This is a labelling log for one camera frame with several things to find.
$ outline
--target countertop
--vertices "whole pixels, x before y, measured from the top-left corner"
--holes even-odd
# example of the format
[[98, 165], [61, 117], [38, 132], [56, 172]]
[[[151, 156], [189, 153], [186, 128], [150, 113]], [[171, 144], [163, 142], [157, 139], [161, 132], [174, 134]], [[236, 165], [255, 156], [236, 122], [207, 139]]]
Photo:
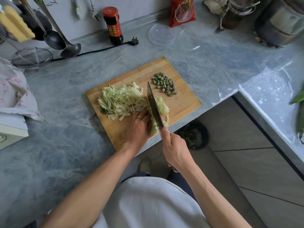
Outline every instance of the countertop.
[[[52, 209], [115, 152], [93, 120], [86, 91], [161, 56], [202, 102], [170, 131], [240, 91], [303, 163], [304, 146], [294, 132], [296, 106], [288, 103], [304, 81], [304, 45], [302, 39], [284, 49], [258, 43], [252, 33], [257, 15], [249, 15], [236, 30], [215, 34], [219, 17], [196, 4], [196, 21], [175, 27], [177, 38], [166, 47], [150, 42], [148, 32], [159, 15], [149, 15], [122, 26], [125, 41], [136, 36], [137, 46], [123, 45], [25, 72], [45, 120], [27, 119], [29, 137], [0, 150], [0, 224], [20, 228]], [[103, 39], [102, 32], [76, 41], [87, 52], [110, 46]], [[142, 151], [160, 139], [151, 138]]]

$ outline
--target white shirt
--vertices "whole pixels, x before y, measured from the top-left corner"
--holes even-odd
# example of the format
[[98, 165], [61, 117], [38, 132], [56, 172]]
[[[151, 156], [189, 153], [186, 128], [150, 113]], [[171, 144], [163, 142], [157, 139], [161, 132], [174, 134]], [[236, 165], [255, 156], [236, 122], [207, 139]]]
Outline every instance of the white shirt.
[[93, 228], [210, 227], [200, 206], [175, 184], [132, 177], [111, 195]]

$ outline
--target forearm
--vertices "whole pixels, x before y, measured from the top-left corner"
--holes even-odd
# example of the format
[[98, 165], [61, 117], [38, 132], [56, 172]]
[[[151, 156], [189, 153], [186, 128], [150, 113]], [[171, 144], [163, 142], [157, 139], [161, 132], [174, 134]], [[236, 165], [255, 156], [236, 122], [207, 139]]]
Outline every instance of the forearm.
[[190, 185], [211, 227], [251, 227], [194, 162], [190, 167], [183, 168], [180, 173]]
[[89, 228], [110, 198], [121, 174], [133, 158], [124, 145], [87, 177], [48, 215], [41, 228]]

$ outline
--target knife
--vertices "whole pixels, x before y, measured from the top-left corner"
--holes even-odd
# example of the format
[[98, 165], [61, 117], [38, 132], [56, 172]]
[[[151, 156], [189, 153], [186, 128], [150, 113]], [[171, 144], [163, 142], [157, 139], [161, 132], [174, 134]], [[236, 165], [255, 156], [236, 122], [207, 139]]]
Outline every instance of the knife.
[[[151, 89], [151, 86], [150, 86], [149, 82], [148, 82], [148, 86], [147, 86], [147, 96], [148, 96], [148, 101], [150, 103], [152, 114], [155, 118], [156, 125], [157, 125], [158, 130], [159, 130], [159, 134], [162, 137], [161, 132], [162, 132], [162, 129], [164, 127], [164, 124], [163, 124], [163, 120], [161, 118], [161, 114], [159, 113], [159, 110], [158, 110], [158, 107], [157, 107], [157, 104], [156, 104], [156, 101], [155, 101], [154, 95], [152, 93], [152, 89]], [[174, 172], [178, 173], [178, 171], [177, 171], [177, 169], [175, 169], [175, 167], [172, 166], [172, 169], [173, 169]]]

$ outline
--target wire strainer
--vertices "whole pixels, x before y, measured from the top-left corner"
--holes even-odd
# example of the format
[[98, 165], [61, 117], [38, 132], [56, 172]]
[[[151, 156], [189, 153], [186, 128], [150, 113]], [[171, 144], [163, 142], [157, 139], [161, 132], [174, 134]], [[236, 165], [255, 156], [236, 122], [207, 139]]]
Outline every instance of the wire strainer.
[[13, 66], [21, 69], [34, 70], [38, 69], [39, 66], [47, 64], [53, 59], [53, 54], [47, 49], [43, 48], [24, 48], [18, 49], [5, 37], [0, 34], [0, 38], [8, 42], [11, 46], [17, 49], [17, 52], [11, 57], [11, 63]]

